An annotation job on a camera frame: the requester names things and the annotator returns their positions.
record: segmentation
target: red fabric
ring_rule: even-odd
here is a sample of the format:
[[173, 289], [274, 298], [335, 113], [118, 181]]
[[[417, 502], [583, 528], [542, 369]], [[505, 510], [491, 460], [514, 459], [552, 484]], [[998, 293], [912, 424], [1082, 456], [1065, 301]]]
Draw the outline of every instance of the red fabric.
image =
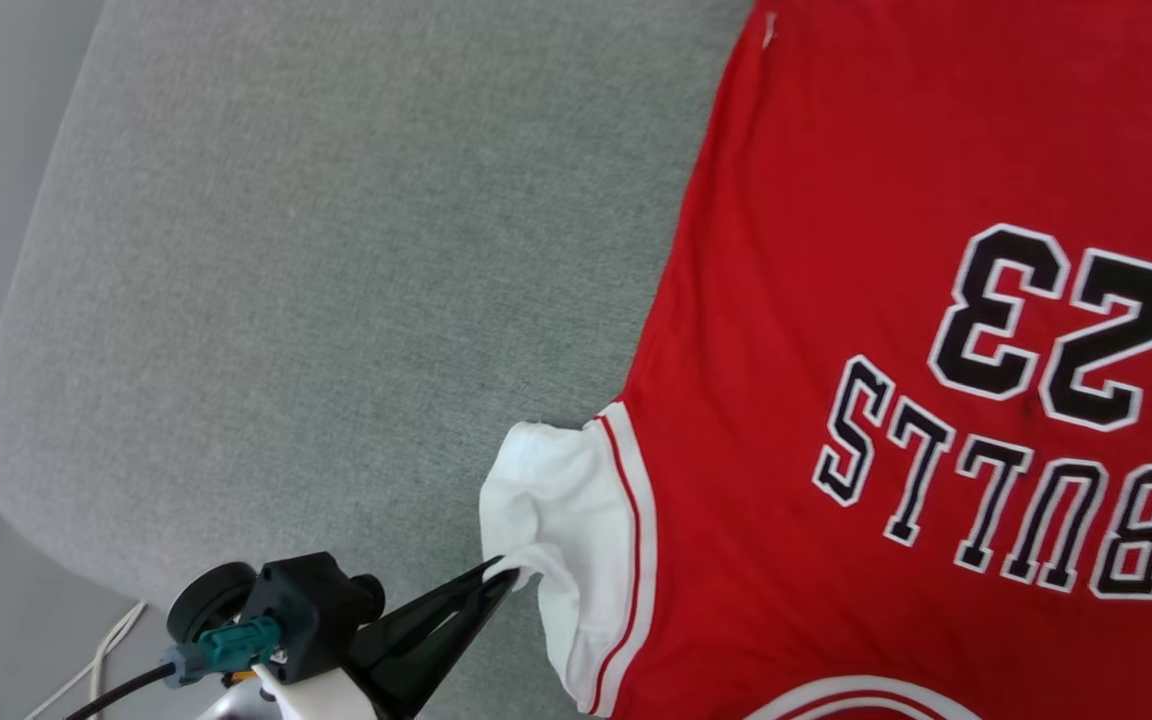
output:
[[[1059, 300], [1016, 270], [998, 281], [1024, 300], [1002, 342], [1037, 355], [1006, 400], [929, 364], [969, 240], [996, 223], [1049, 234], [1070, 265]], [[1089, 589], [1126, 477], [1152, 464], [1152, 350], [1085, 379], [1142, 388], [1126, 427], [1052, 418], [1039, 396], [1058, 338], [1107, 319], [1071, 304], [1089, 249], [1152, 263], [1152, 3], [761, 1], [622, 396], [655, 495], [659, 591], [614, 717], [742, 719], [836, 675], [904, 680], [988, 720], [1152, 717], [1152, 600]], [[823, 447], [844, 449], [827, 423], [856, 355], [895, 389], [878, 427], [852, 415], [873, 465], [843, 506], [813, 477]], [[884, 537], [920, 442], [885, 434], [901, 397], [955, 430], [909, 547]], [[984, 573], [954, 562], [988, 479], [955, 471], [972, 434], [1033, 452]], [[1000, 575], [1060, 457], [1108, 475], [1070, 592]]]

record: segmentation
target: gray couch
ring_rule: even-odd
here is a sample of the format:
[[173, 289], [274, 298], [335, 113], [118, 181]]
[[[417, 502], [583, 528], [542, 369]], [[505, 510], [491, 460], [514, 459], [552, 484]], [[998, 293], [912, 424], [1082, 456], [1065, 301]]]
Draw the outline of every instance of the gray couch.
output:
[[[617, 393], [748, 0], [108, 0], [0, 331], [0, 510], [166, 607], [479, 560], [514, 420]], [[432, 717], [575, 717], [513, 598]]]

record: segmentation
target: teal connector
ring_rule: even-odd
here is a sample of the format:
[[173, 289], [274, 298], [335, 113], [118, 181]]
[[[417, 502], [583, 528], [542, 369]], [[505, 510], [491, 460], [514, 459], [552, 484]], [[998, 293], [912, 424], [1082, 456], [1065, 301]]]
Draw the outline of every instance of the teal connector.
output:
[[198, 638], [198, 647], [207, 658], [209, 673], [238, 673], [268, 662], [282, 632], [273, 617], [253, 617], [207, 630]]
[[173, 647], [165, 662], [175, 666], [166, 679], [173, 688], [191, 685], [211, 673], [238, 673], [263, 665], [278, 650], [283, 629], [273, 617], [256, 617], [215, 630], [207, 630], [197, 643], [182, 643]]

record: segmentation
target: black mount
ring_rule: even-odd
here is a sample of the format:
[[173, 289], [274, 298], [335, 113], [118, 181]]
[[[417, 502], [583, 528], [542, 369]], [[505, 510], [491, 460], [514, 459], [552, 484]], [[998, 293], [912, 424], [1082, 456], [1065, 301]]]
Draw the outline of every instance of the black mount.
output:
[[256, 574], [221, 564], [189, 584], [168, 615], [172, 637], [197, 639], [242, 619], [270, 616], [282, 628], [282, 661], [270, 669], [283, 684], [346, 670], [380, 720], [410, 720], [509, 592], [517, 570], [483, 582], [484, 562], [381, 617], [385, 596], [371, 575], [349, 578], [326, 552], [270, 562]]

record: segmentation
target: white armhole trim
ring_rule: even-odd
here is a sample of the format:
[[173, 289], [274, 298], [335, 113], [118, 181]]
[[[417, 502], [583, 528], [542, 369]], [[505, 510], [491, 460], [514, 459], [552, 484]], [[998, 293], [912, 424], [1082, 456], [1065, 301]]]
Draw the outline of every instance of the white armhole trim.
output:
[[544, 575], [545, 646], [582, 712], [608, 717], [655, 600], [655, 502], [626, 406], [581, 430], [509, 430], [479, 500], [485, 574]]

